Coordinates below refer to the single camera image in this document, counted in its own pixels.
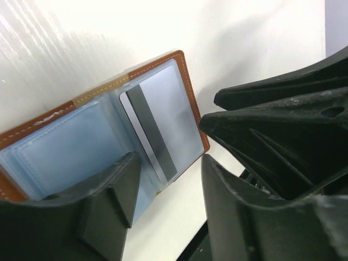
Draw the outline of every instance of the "brown leather wallet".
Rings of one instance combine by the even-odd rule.
[[[160,66],[161,64],[174,59],[177,62],[185,90],[187,92],[188,99],[194,114],[196,123],[200,121],[200,112],[198,105],[194,96],[192,89],[190,77],[188,74],[188,68],[185,62],[184,53],[182,51],[175,51],[166,56],[163,56],[155,61],[152,61],[144,66],[141,66],[135,70],[132,70],[116,79],[102,84],[96,88],[93,88],[72,100],[26,122],[20,126],[17,126],[13,129],[10,129],[2,134],[0,134],[0,150],[6,148],[7,146],[19,141],[20,139],[26,137],[27,135],[32,134],[33,132],[39,130],[40,128],[48,125],[49,123],[59,119],[60,117],[70,113],[76,108],[88,103],[94,97],[108,91],[117,89],[118,87],[123,86],[125,83],[129,82],[132,79],[135,79],[149,70]],[[210,148],[209,141],[207,136],[200,131],[201,140],[204,147],[204,152],[207,152]],[[6,174],[3,168],[0,166],[0,199],[1,200],[10,200],[10,201],[24,201],[28,199],[28,196],[12,181],[9,175]]]

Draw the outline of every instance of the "card holder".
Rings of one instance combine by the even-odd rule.
[[[103,171],[128,152],[108,94],[0,151],[0,164],[32,200]]]
[[[41,200],[137,151],[135,222],[209,150],[199,120],[184,55],[168,54],[0,134],[0,199]]]

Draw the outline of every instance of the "white stitching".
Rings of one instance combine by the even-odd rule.
[[[69,107],[66,107],[66,108],[63,109],[63,110],[60,110],[60,112],[63,113],[64,111],[68,110],[68,109],[69,109],[70,107],[72,107],[72,106],[74,106],[74,104],[70,105]],[[20,132],[25,132],[25,131],[31,129],[32,127],[34,127],[34,126],[37,126],[37,125],[33,124],[33,125],[31,125],[31,126],[25,128],[25,129],[20,130]],[[9,135],[7,138],[4,138],[4,139],[0,140],[0,144],[1,144],[2,142],[4,142],[4,141],[8,140],[8,139],[13,138],[13,137],[16,136],[16,135],[19,135],[20,132],[16,132],[15,134]]]
[[[5,200],[9,200],[9,199],[10,199],[9,197],[7,197],[5,191],[3,191],[2,189],[0,189],[0,194],[1,194],[1,196],[2,196]]]
[[[112,86],[114,86],[114,85],[116,85],[116,84],[118,84],[118,83],[122,83],[122,82],[124,82],[124,81],[127,80],[127,79],[128,79],[128,76],[127,76],[126,78],[122,79],[122,80],[119,80],[119,81],[116,82],[116,83],[110,84],[109,86],[107,86],[107,87],[105,87],[105,88],[103,88],[103,89],[101,89],[101,90],[98,90],[98,91],[96,91],[96,92],[94,92],[94,93],[92,93],[92,94],[90,94],[90,95],[87,95],[87,96],[81,98],[80,100],[78,100],[77,102],[75,102],[74,105],[80,103],[81,101],[83,101],[83,100],[85,100],[85,99],[87,99],[87,98],[89,98],[89,97],[91,97],[91,96],[93,96],[93,95],[95,95],[95,94],[97,94],[97,93],[99,93],[99,92],[101,92],[101,91],[107,90],[107,89],[111,88]],[[72,105],[70,105],[69,107],[66,107],[66,108],[63,109],[63,110],[56,111],[55,113],[61,114],[61,113],[63,113],[64,111],[68,110],[70,107],[72,107],[72,106],[74,106],[74,105],[72,104]],[[29,127],[27,127],[26,129],[22,129],[22,130],[16,132],[15,134],[9,135],[7,138],[2,139],[2,140],[0,141],[0,144],[1,144],[2,142],[4,142],[4,141],[8,140],[8,139],[13,138],[13,137],[16,136],[16,135],[19,135],[20,132],[25,132],[25,131],[27,131],[28,129],[31,129],[32,127],[37,126],[37,125],[39,125],[39,124],[37,124],[37,122],[36,122],[36,124],[33,124],[32,126],[29,126]]]
[[[190,96],[191,96],[192,101],[194,101],[195,98],[194,98],[193,88],[192,88],[192,86],[191,86],[191,84],[190,84],[189,76],[188,76],[188,73],[187,73],[187,71],[186,71],[186,66],[185,66],[185,63],[184,63],[184,58],[183,58],[182,55],[179,55],[179,56],[181,57],[181,61],[182,61],[182,63],[183,63],[184,73],[185,73],[187,85],[190,87],[190,88],[189,88]],[[196,112],[196,116],[199,118],[199,117],[200,117],[200,113],[199,113],[199,111],[198,111],[197,106],[194,106],[194,110],[195,110],[194,112]],[[206,146],[209,147],[209,143],[208,143],[208,140],[207,140],[207,136],[206,136],[205,134],[203,134],[203,139],[204,139],[204,142],[206,143]]]
[[[94,95],[96,95],[97,93],[99,93],[99,92],[101,92],[101,91],[105,91],[105,90],[109,89],[109,88],[111,88],[112,86],[116,85],[117,83],[122,83],[122,82],[124,82],[124,81],[127,80],[127,79],[128,79],[128,76],[127,76],[126,78],[122,79],[122,80],[119,80],[119,81],[116,82],[116,83],[112,83],[112,84],[109,85],[108,87],[105,87],[105,88],[103,88],[103,89],[97,90],[96,92],[93,92],[92,94],[83,97],[81,100],[78,100],[75,104],[78,104],[78,103],[80,103],[81,101],[83,101],[83,100],[85,100],[85,99],[87,99],[87,98],[89,98],[89,97],[91,97],[91,96],[94,96]]]

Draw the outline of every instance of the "tan leather patch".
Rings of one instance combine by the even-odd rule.
[[[100,94],[103,94],[104,92],[115,90],[118,87],[121,87],[122,85],[124,85],[128,81],[129,81],[128,75],[127,74],[123,75],[119,78],[112,80],[111,82],[95,87],[94,89],[89,90],[77,96],[76,98],[72,99],[72,101],[74,102],[77,108],[81,107],[82,105],[85,105],[86,103],[91,101],[94,97]]]
[[[0,200],[25,201],[27,197],[3,173],[0,166]]]
[[[180,71],[181,77],[182,77],[184,85],[185,85],[186,93],[189,97],[190,105],[191,105],[192,111],[194,113],[196,123],[198,125],[198,123],[201,120],[201,114],[200,114],[200,111],[198,109],[198,105],[197,105],[197,101],[196,101],[196,98],[194,95],[194,91],[192,89],[191,80],[190,80],[187,65],[185,62],[185,56],[184,56],[184,53],[182,51],[176,51],[176,52],[173,52],[171,54],[168,54],[168,55],[166,55],[166,56],[164,56],[156,61],[153,61],[145,66],[142,66],[142,67],[130,72],[128,74],[129,78],[131,80],[134,78],[137,78],[137,77],[141,76],[142,74],[148,72],[149,70],[151,70],[151,69],[153,69],[153,68],[155,68],[155,67],[157,67],[157,66],[159,66],[159,65],[161,65],[161,64],[163,64],[166,61],[169,61],[171,59],[174,59],[178,64],[179,71]],[[209,144],[208,138],[202,131],[200,131],[200,136],[202,139],[204,152],[207,152],[210,149],[210,144]]]
[[[22,125],[0,134],[0,150],[19,141],[20,139],[23,139],[24,137],[32,134],[38,129],[41,129],[56,119],[59,119],[74,109],[76,109],[76,107],[71,101],[69,101],[30,121],[27,121]]]

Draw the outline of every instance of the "card slot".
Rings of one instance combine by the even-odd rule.
[[[0,151],[0,164],[39,200],[108,168],[132,148],[108,94],[102,94]]]
[[[117,90],[111,91],[109,94],[110,94],[111,102],[118,115],[118,119],[123,124],[123,127],[124,127],[123,130],[125,131],[125,135],[128,136],[128,141],[131,143],[132,148],[139,153],[139,156],[142,160],[142,165],[143,165],[142,171],[145,172],[146,175],[148,175],[148,178],[151,183],[151,192],[149,191],[149,193],[153,194],[153,191],[155,191],[154,194],[156,194],[157,192],[161,190],[161,186],[160,186],[160,180],[158,176],[156,175],[155,169],[153,165],[151,164],[149,157],[144,149],[144,146],[140,142],[137,133],[134,131],[134,128],[131,122],[129,121],[129,118],[123,106],[121,105],[119,101],[118,91]]]
[[[198,105],[197,105],[197,102],[195,100],[195,95],[194,95],[194,92],[192,89],[191,80],[190,80],[188,68],[187,68],[187,65],[185,62],[184,53],[182,51],[175,51],[172,54],[167,55],[162,59],[155,60],[155,61],[153,61],[145,66],[142,66],[142,67],[130,72],[128,74],[129,79],[130,80],[139,79],[143,75],[145,75],[146,73],[153,72],[156,68],[159,68],[162,65],[169,63],[169,62],[173,62],[173,61],[175,61],[177,68],[178,68],[178,71],[179,71],[179,76],[181,77],[182,81],[184,82],[184,87],[185,87],[186,93],[189,97],[191,109],[194,113],[196,124],[198,124],[201,116],[200,116]],[[201,139],[203,142],[204,151],[207,152],[210,149],[210,144],[209,144],[208,138],[203,132],[200,132],[200,136],[201,136]]]
[[[139,95],[133,95],[136,90],[142,92],[143,99]],[[159,163],[160,171],[154,168],[161,181],[159,186],[162,190],[204,152],[201,134],[177,61],[169,59],[157,65],[138,78],[133,78],[115,90],[115,93],[117,94],[113,103],[122,105],[137,135],[145,133],[145,139],[141,140],[143,147],[146,147],[147,143],[151,144],[152,149],[148,150],[147,154],[150,159],[152,154],[156,156],[156,160],[151,161],[152,164],[155,166],[161,158],[166,158],[166,163],[173,162],[175,173],[171,171],[174,168],[165,166],[168,164]],[[149,114],[142,117],[146,111],[151,112],[151,117]]]

